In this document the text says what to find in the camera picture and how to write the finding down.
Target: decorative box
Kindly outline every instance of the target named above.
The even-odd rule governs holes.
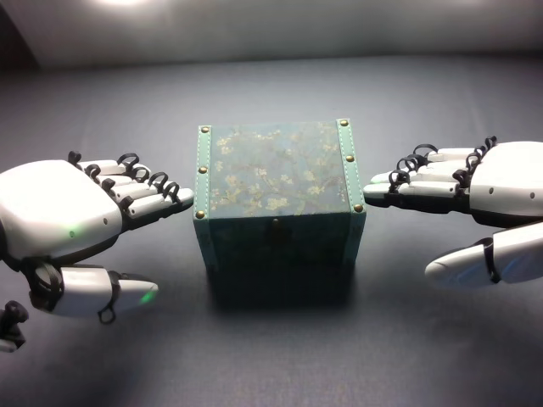
[[[349,120],[202,125],[195,191],[212,275],[354,269],[366,208]]]

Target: box front panel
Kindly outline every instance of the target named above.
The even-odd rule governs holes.
[[[335,121],[212,132],[211,218],[350,212]]]
[[[220,272],[338,269],[350,214],[213,219]]]

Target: floral box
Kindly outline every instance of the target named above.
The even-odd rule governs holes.
[[[349,120],[199,127],[208,273],[352,270],[366,219]]]

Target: robotic hand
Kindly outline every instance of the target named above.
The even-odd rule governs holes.
[[[0,259],[29,283],[32,306],[55,315],[98,315],[147,303],[158,292],[144,276],[96,265],[74,265],[110,248],[118,236],[188,209],[193,191],[168,175],[151,175],[136,154],[118,160],[24,164],[0,174]],[[14,301],[0,311],[0,351],[24,338],[16,326],[28,318]]]
[[[426,155],[418,152],[428,148]],[[543,276],[543,175],[541,142],[415,148],[396,170],[374,176],[364,188],[373,206],[435,214],[457,211],[477,223],[509,228],[469,248],[443,254],[426,276],[445,287],[485,287]]]

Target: box lid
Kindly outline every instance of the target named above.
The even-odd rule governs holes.
[[[210,219],[349,213],[337,122],[213,126]]]

